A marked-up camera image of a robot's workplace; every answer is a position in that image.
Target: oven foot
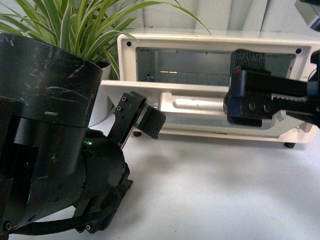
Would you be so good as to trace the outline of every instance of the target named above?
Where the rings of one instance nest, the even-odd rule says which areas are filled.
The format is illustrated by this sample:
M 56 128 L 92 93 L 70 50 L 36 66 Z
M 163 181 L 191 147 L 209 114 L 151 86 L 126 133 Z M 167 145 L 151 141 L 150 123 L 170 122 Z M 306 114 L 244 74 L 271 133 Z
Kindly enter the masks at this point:
M 142 132 L 140 132 L 140 131 L 133 132 L 133 136 L 135 136 L 135 137 L 140 137 L 141 135 L 142 135 Z
M 288 149 L 293 149 L 296 144 L 293 142 L 285 142 L 284 146 Z

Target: white pot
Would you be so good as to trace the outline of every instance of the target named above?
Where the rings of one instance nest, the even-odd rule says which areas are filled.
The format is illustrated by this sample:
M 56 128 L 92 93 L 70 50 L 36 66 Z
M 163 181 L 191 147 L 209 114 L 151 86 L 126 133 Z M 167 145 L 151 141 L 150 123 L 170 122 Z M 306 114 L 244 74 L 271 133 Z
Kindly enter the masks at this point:
M 111 64 L 107 67 L 102 68 L 103 74 L 102 74 L 102 80 L 108 80 L 109 79 L 109 74 L 111 71 Z M 97 125 L 101 123 L 108 114 L 108 96 L 105 92 L 105 89 L 103 86 L 100 85 L 98 89 L 98 93 L 95 98 L 90 122 L 89 122 L 89 127 L 92 127 L 94 125 Z

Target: oven opening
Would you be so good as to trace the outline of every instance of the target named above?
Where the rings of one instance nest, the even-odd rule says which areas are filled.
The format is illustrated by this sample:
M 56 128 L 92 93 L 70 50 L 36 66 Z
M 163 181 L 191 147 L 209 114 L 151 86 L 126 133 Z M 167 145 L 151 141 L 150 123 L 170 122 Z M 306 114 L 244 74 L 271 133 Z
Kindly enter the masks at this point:
M 231 51 L 137 47 L 140 82 L 229 86 Z M 277 77 L 289 77 L 295 54 L 266 53 L 265 68 Z

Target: toaster oven door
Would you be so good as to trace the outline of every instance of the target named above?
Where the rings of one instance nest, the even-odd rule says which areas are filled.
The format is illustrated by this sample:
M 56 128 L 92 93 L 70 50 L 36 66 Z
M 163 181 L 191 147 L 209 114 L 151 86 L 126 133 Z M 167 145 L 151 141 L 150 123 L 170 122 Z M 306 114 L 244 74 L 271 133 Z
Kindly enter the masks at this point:
M 317 131 L 284 111 L 263 120 L 260 128 L 232 125 L 224 111 L 227 86 L 115 80 L 103 80 L 101 84 L 113 104 L 119 102 L 123 92 L 146 96 L 149 105 L 166 115 L 161 133 L 306 143 Z

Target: white toaster oven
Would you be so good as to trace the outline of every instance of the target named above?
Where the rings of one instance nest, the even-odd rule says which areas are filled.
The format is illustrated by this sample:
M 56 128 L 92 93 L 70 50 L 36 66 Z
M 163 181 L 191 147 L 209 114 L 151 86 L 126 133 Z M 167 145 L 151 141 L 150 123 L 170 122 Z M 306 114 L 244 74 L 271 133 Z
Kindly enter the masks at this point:
M 316 136 L 316 126 L 284 111 L 263 120 L 260 128 L 232 125 L 223 100 L 233 51 L 266 53 L 265 68 L 272 75 L 306 82 L 316 69 L 310 57 L 320 49 L 320 39 L 278 32 L 228 30 L 210 35 L 150 28 L 120 35 L 117 43 L 120 81 L 103 80 L 102 85 L 114 104 L 123 92 L 146 96 L 148 104 L 166 115 L 161 133 L 284 143 L 308 143 Z

